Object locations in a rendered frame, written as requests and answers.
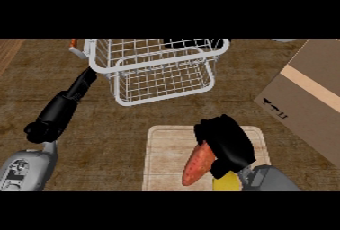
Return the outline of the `orange and white object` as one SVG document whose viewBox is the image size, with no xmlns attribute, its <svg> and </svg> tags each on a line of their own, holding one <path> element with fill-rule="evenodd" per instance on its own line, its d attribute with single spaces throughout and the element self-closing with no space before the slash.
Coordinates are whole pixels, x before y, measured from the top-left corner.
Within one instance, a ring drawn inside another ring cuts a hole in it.
<svg viewBox="0 0 340 230">
<path fill-rule="evenodd" d="M 71 52 L 80 59 L 87 59 L 87 56 L 86 56 L 84 52 L 77 48 L 77 40 L 78 40 L 78 39 L 71 39 L 69 52 Z"/>
</svg>

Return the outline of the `black object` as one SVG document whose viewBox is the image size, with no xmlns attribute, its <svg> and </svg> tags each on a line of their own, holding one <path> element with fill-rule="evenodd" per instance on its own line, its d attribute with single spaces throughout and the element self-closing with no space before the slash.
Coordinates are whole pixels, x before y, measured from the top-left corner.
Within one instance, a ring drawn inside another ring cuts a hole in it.
<svg viewBox="0 0 340 230">
<path fill-rule="evenodd" d="M 219 49 L 223 46 L 222 39 L 164 39 L 164 46 L 167 48 L 198 47 Z"/>
</svg>

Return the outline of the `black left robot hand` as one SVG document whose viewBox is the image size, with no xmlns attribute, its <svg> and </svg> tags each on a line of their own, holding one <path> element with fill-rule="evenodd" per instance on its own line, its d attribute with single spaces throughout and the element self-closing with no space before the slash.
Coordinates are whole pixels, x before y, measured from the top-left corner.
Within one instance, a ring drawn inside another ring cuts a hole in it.
<svg viewBox="0 0 340 230">
<path fill-rule="evenodd" d="M 53 142 L 59 138 L 71 122 L 78 102 L 96 80 L 98 73 L 89 67 L 78 75 L 71 88 L 67 91 L 61 91 L 53 97 L 35 122 L 27 125 L 24 132 L 30 142 L 40 144 Z"/>
</svg>

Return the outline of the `orange sweet potato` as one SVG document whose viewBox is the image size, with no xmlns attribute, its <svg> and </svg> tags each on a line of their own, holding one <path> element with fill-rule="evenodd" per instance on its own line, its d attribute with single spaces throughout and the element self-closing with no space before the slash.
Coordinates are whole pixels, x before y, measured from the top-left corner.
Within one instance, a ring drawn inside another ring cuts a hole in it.
<svg viewBox="0 0 340 230">
<path fill-rule="evenodd" d="M 214 152 L 207 144 L 203 142 L 194 147 L 189 160 L 183 169 L 182 185 L 191 186 L 207 174 L 216 160 Z"/>
</svg>

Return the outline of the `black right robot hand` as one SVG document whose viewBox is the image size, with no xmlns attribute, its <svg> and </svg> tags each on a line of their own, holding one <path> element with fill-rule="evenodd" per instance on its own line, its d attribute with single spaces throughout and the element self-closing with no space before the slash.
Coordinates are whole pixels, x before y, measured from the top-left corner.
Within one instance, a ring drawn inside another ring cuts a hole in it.
<svg viewBox="0 0 340 230">
<path fill-rule="evenodd" d="M 229 171 L 238 173 L 254 161 L 256 151 L 250 138 L 234 118 L 220 117 L 203 119 L 194 126 L 197 142 L 207 143 L 216 155 L 210 173 L 220 179 Z"/>
</svg>

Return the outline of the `pale wooden cutting board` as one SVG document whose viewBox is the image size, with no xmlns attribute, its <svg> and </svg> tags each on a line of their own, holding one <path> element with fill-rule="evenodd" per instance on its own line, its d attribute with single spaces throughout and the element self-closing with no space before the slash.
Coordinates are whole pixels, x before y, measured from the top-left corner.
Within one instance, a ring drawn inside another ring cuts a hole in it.
<svg viewBox="0 0 340 230">
<path fill-rule="evenodd" d="M 154 126 L 148 133 L 143 191 L 211 191 L 213 176 L 207 173 L 191 185 L 182 185 L 182 174 L 197 139 L 194 126 Z"/>
</svg>

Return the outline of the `brown cardboard box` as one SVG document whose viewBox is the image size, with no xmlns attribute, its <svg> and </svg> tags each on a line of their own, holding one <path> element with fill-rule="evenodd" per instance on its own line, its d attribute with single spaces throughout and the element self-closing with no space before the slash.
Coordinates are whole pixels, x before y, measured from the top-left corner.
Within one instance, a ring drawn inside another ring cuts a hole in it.
<svg viewBox="0 0 340 230">
<path fill-rule="evenodd" d="M 340 39 L 309 39 L 254 102 L 340 168 Z"/>
</svg>

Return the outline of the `yellow vegetable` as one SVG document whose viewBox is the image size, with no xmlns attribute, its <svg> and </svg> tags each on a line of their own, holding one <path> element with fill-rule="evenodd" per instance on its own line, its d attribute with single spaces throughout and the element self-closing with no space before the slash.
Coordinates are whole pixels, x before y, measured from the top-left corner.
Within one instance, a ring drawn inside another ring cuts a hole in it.
<svg viewBox="0 0 340 230">
<path fill-rule="evenodd" d="M 229 171 L 220 179 L 213 179 L 213 191 L 239 191 L 242 189 L 239 177 Z"/>
</svg>

